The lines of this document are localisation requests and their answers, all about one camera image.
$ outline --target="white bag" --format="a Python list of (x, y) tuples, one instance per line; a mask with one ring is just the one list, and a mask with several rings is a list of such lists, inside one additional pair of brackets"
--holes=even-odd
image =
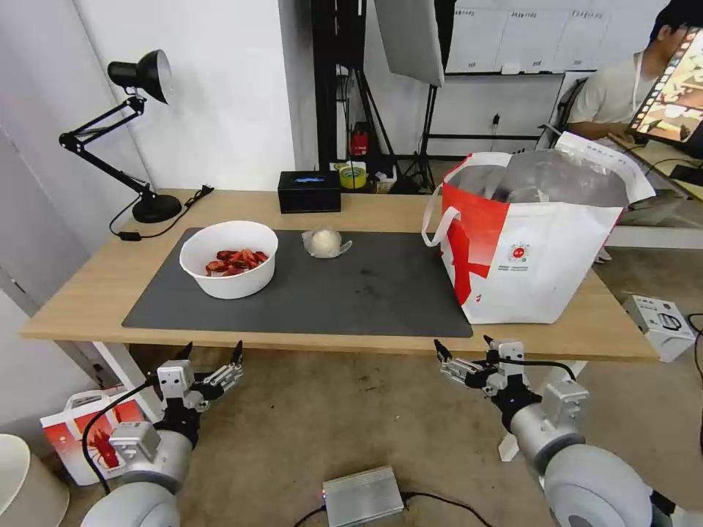
[[(118, 389), (89, 390), (69, 398), (62, 412), (43, 417), (40, 421), (44, 434), (56, 450), (66, 469), (77, 485), (97, 483), (97, 477), (83, 457), (83, 430), (97, 412), (124, 393)], [(91, 427), (89, 454), (106, 479), (121, 475), (126, 463), (122, 456), (108, 443), (108, 439), (120, 422), (144, 421), (134, 399), (130, 398), (100, 417)]]
[[(628, 203), (655, 194), (639, 166), (624, 154), (569, 133), (555, 149), (572, 160), (605, 169), (603, 174), (618, 175), (625, 184), (622, 198), (626, 192)], [(475, 179), (483, 178), (481, 188), (492, 185), (486, 190), (492, 197), (498, 182), (493, 181), (491, 167), (500, 172), (512, 157), (497, 152), (469, 155), (446, 175), (425, 209), (425, 244), (440, 244), (457, 300), (471, 324), (554, 323), (622, 212), (622, 206), (503, 203), (455, 186), (471, 187), (457, 181), (467, 176), (471, 179), (474, 173)], [(561, 174), (564, 181), (570, 176), (568, 171)], [(615, 181), (622, 187), (617, 178)], [(571, 179), (570, 183), (579, 181)], [(440, 188), (442, 219), (430, 240), (427, 229)], [(539, 190), (528, 192), (541, 194)]]

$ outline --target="lamp shade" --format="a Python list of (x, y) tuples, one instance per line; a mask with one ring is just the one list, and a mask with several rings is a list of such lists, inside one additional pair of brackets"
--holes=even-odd
[(143, 89), (155, 99), (168, 104), (166, 97), (173, 90), (171, 66), (163, 50), (154, 50), (133, 62), (111, 62), (108, 77), (122, 88)]

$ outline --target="lamp arm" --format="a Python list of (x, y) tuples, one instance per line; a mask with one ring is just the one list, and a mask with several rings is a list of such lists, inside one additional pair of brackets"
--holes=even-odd
[[(120, 121), (111, 124), (107, 127), (91, 129), (93, 125), (98, 124), (104, 119), (107, 119), (109, 116), (127, 107), (132, 108), (132, 110), (134, 110), (134, 113), (127, 117), (124, 117)], [(134, 190), (140, 196), (145, 198), (154, 198), (156, 197), (156, 193), (154, 193), (149, 188), (148, 183), (142, 184), (137, 182), (125, 172), (118, 170), (109, 163), (101, 160), (98, 156), (86, 150), (86, 145), (88, 143), (91, 143), (92, 141), (103, 137), (105, 134), (111, 132), (112, 130), (115, 130), (116, 128), (121, 127), (123, 124), (128, 123), (132, 119), (136, 119), (142, 113), (144, 113), (144, 99), (137, 95), (133, 95), (127, 98), (122, 104), (117, 105), (115, 108), (112, 108), (112, 110), (105, 112), (104, 114), (96, 117), (92, 121), (85, 123), (83, 126), (76, 128), (75, 130), (71, 130), (70, 132), (62, 133), (59, 136), (59, 142), (61, 146), (63, 146), (66, 150), (73, 152), (81, 159), (84, 159), (91, 165), (99, 168), (101, 171), (114, 177), (120, 183), (127, 185), (130, 189)]]

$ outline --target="man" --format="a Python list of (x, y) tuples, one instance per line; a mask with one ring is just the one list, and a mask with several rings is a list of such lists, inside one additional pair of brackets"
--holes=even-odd
[(606, 139), (608, 134), (625, 136), (688, 29), (702, 26), (700, 2), (672, 0), (659, 13), (647, 49), (598, 70), (584, 84), (569, 116), (569, 131), (593, 141)]

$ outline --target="crayfish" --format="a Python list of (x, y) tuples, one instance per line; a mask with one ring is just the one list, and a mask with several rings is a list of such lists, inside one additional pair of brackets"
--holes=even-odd
[(251, 249), (221, 250), (217, 252), (217, 260), (213, 260), (205, 266), (207, 276), (212, 273), (222, 273), (221, 276), (235, 276), (237, 274), (255, 269), (269, 259), (263, 251), (252, 251)]

